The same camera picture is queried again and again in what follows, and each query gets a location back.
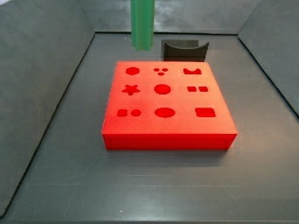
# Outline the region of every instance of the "shape sorter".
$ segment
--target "shape sorter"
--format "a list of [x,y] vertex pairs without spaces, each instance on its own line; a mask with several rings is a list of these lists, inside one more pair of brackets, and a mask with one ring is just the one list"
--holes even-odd
[[116,63],[101,129],[108,150],[226,150],[236,135],[206,62]]

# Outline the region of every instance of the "gray floor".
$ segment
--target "gray floor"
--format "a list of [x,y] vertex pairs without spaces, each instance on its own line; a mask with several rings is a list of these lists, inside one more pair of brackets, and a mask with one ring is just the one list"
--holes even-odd
[[[238,135],[228,152],[105,151],[113,66],[158,60],[161,39],[209,41]],[[299,221],[299,123],[233,36],[98,34],[2,221]]]

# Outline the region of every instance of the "star-shaped hole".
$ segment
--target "star-shaped hole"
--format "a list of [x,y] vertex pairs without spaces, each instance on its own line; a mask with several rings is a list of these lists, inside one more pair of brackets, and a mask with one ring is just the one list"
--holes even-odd
[[137,89],[137,85],[129,86],[125,85],[125,89],[121,90],[122,93],[128,93],[128,95],[132,95],[133,93],[138,93],[140,90]]

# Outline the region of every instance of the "circular hole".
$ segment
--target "circular hole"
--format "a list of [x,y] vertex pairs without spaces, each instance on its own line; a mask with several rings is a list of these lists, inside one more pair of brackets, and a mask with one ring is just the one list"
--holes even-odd
[[166,95],[170,93],[170,87],[165,84],[158,84],[153,87],[153,91],[158,94],[158,95]]
[[153,113],[162,118],[172,117],[174,115],[174,111],[170,108],[158,108]]
[[130,75],[134,75],[134,74],[138,74],[140,72],[140,69],[137,67],[133,67],[130,66],[126,70],[125,70],[125,73],[126,74],[130,74]]
[[141,111],[138,109],[133,109],[130,112],[132,116],[140,116],[141,115]]

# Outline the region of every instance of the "gray wall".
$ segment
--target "gray wall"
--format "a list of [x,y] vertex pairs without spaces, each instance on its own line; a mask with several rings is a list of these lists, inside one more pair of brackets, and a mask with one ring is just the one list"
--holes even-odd
[[299,115],[299,1],[264,0],[238,38]]
[[0,216],[91,37],[75,0],[0,6]]
[[6,3],[9,0],[0,0],[0,4]]
[[[156,32],[237,34],[260,0],[156,0]],[[95,32],[129,32],[129,0],[78,0]]]

